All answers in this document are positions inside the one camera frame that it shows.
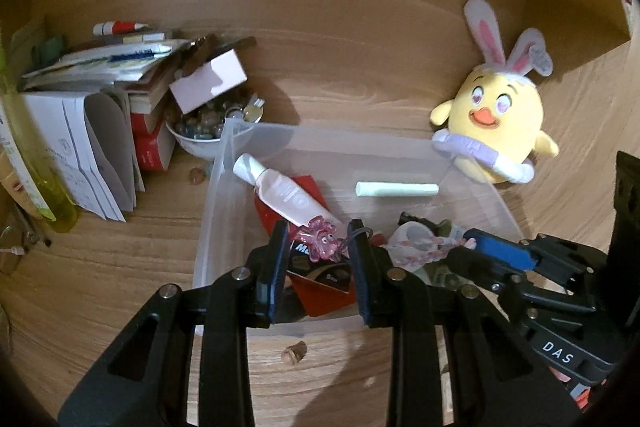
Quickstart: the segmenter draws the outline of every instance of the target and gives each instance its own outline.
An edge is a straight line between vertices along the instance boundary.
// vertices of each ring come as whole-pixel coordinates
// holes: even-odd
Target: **pink lotion bottle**
[[[314,217],[322,216],[336,227],[337,237],[346,237],[346,227],[304,188],[288,176],[268,169],[250,154],[236,160],[234,174],[253,185],[264,204],[297,227],[306,227]]]

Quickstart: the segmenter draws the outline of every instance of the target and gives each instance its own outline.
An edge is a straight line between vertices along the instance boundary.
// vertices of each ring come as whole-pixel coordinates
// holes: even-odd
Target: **blue gripper pad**
[[[536,261],[531,257],[527,247],[512,243],[496,235],[483,232],[478,229],[469,229],[465,232],[465,239],[476,240],[476,251],[500,259],[520,270],[533,270]]]

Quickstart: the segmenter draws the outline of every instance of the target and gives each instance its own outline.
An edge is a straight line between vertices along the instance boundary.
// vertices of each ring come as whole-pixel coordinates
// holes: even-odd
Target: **plush toy tag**
[[[529,48],[529,59],[531,65],[542,76],[549,76],[554,70],[554,64],[551,57],[541,46],[534,44]]]

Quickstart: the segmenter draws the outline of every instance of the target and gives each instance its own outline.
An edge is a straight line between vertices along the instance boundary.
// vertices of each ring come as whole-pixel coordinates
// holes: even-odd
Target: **pink inner ear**
[[[534,44],[533,42],[528,42],[527,45],[524,46],[524,51],[522,52],[522,55],[520,55],[520,58],[516,60],[516,63],[513,65],[513,69],[518,73],[525,70],[529,66],[530,64],[529,48],[532,47],[533,44]]]
[[[494,36],[489,29],[489,25],[484,19],[480,21],[480,37],[484,43],[489,46],[489,49],[491,49],[491,56],[494,62],[504,64],[504,54],[502,50],[498,48],[498,44],[496,44]]]

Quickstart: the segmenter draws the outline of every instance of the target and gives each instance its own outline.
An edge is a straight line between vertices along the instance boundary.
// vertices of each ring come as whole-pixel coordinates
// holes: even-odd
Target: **pink cartoon figurine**
[[[301,241],[309,247],[309,259],[317,263],[321,259],[340,261],[340,245],[344,238],[335,237],[336,228],[322,216],[316,216],[306,227],[299,227],[293,241]]]

